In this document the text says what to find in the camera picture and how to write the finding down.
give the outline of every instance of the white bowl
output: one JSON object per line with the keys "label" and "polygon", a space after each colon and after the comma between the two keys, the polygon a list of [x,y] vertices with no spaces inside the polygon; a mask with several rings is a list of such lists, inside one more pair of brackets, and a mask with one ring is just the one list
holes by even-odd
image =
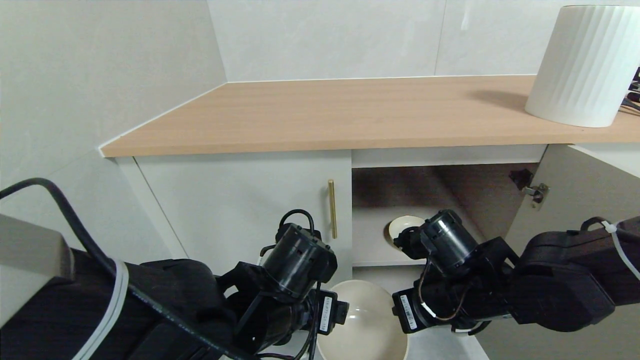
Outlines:
{"label": "white bowl", "polygon": [[318,336],[324,360],[406,360],[408,336],[392,313],[391,295],[368,281],[348,280],[334,286],[340,301],[349,303],[344,325]]}
{"label": "white bowl", "polygon": [[395,239],[405,229],[413,226],[420,226],[424,224],[424,219],[421,217],[414,217],[411,215],[405,215],[403,217],[396,218],[389,224],[389,236]]}

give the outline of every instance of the label sticker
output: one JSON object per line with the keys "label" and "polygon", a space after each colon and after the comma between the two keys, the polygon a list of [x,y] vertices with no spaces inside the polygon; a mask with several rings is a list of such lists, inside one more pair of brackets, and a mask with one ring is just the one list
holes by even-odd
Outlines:
{"label": "label sticker", "polygon": [[409,306],[409,298],[407,298],[406,295],[401,295],[400,301],[402,302],[402,307],[404,308],[404,314],[406,315],[406,319],[409,321],[409,328],[411,330],[417,329],[418,324],[415,323],[415,318],[413,317],[413,311],[411,311],[411,306]]}
{"label": "label sticker", "polygon": [[333,299],[331,297],[324,297],[324,304],[322,306],[322,317],[320,318],[320,331],[329,331],[329,316],[331,315],[331,304]]}

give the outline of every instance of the countertop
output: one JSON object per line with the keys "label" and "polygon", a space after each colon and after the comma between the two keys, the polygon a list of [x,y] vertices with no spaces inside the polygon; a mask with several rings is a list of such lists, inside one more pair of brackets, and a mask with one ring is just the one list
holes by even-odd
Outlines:
{"label": "countertop", "polygon": [[524,111],[534,76],[228,83],[103,146],[107,157],[638,142],[640,117],[574,127]]}

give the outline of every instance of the cabinet handle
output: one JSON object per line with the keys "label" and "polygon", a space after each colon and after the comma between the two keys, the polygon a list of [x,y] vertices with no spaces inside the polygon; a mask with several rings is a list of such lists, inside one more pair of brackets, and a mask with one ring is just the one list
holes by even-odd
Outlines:
{"label": "cabinet handle", "polygon": [[335,216],[335,185],[333,179],[329,180],[329,208],[331,210],[331,236],[338,238],[338,223]]}

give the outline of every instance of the white cabinet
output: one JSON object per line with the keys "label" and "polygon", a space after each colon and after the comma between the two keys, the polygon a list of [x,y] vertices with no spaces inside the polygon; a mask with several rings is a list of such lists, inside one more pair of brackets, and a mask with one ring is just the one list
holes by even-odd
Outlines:
{"label": "white cabinet", "polygon": [[[328,286],[351,278],[351,151],[136,158],[186,254],[224,274],[255,263],[287,211],[301,208],[338,258]],[[328,180],[335,183],[332,238]],[[294,215],[290,221],[307,226]]]}
{"label": "white cabinet", "polygon": [[[596,215],[617,221],[640,214],[638,145],[549,145],[541,160],[540,147],[514,147],[511,150],[521,153],[512,154],[504,149],[481,150],[441,149],[435,158],[432,149],[354,151],[353,165],[351,151],[136,161],[187,255],[208,264],[215,274],[238,261],[254,263],[259,250],[273,243],[284,213],[308,210],[338,257],[339,269],[329,286],[350,279],[352,266],[364,266],[358,276],[384,272],[372,276],[372,281],[389,278],[387,282],[400,286],[388,265],[422,264],[385,238],[385,226],[401,215],[426,218],[439,209],[453,208],[479,241],[503,236],[520,254],[538,233],[576,229]],[[494,151],[501,156],[492,160]],[[405,154],[410,158],[398,156]],[[533,185],[550,187],[540,209],[533,209],[531,198],[509,178],[509,171],[523,168],[535,173]],[[335,183],[336,239],[329,179]],[[306,225],[303,217],[291,220]],[[411,279],[401,276],[407,287],[419,270],[411,270],[415,272],[408,275]],[[634,339],[639,319],[640,306],[623,306],[600,324],[574,333],[503,320],[478,338],[489,358],[496,360],[522,354],[536,359],[630,359],[640,353],[640,343]],[[293,353],[298,345],[292,341],[280,349]]]}

